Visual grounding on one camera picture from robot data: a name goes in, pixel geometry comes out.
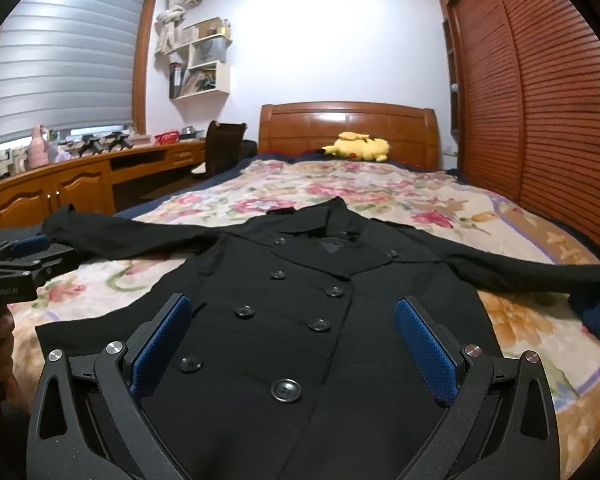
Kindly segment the person's left hand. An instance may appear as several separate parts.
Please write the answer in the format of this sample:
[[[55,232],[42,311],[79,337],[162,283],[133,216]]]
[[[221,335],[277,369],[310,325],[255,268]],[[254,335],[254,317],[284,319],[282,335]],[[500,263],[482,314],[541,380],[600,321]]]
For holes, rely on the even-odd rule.
[[[0,309],[0,397],[6,402],[15,400],[17,382],[14,376],[15,321],[6,307]]]

